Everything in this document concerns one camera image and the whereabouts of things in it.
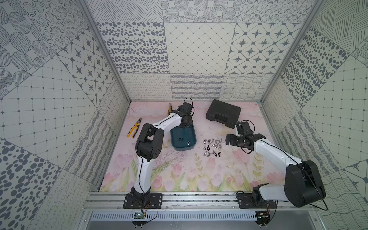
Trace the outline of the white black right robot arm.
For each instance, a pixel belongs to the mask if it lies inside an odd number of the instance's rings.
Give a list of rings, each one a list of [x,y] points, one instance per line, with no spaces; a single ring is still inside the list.
[[[248,121],[235,125],[235,134],[227,134],[225,144],[258,153],[270,160],[285,174],[283,185],[260,184],[252,189],[251,202],[255,207],[272,201],[288,201],[301,208],[324,201],[326,192],[316,163],[301,160],[275,146],[264,135],[255,134]]]

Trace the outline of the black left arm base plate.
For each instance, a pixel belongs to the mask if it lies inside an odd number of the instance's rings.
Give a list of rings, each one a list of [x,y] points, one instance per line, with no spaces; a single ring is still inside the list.
[[[161,209],[162,201],[163,194],[142,194],[133,189],[125,196],[123,209]]]

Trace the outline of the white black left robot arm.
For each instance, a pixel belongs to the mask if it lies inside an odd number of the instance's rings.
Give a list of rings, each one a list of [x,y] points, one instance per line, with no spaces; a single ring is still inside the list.
[[[148,196],[151,188],[150,178],[153,164],[162,151],[165,133],[176,127],[193,125],[192,116],[194,113],[193,103],[183,102],[177,109],[169,112],[169,115],[163,120],[143,125],[135,146],[139,158],[139,169],[137,181],[131,190],[132,194],[142,197]]]

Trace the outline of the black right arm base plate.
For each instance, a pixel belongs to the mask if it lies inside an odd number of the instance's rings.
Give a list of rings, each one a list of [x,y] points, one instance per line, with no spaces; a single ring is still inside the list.
[[[267,201],[254,193],[238,191],[235,194],[240,209],[275,209],[276,201]]]

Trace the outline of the teal plastic storage box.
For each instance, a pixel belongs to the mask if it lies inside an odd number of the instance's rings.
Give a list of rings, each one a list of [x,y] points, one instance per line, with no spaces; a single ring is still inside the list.
[[[175,127],[170,134],[171,144],[176,151],[191,150],[197,143],[194,126]]]

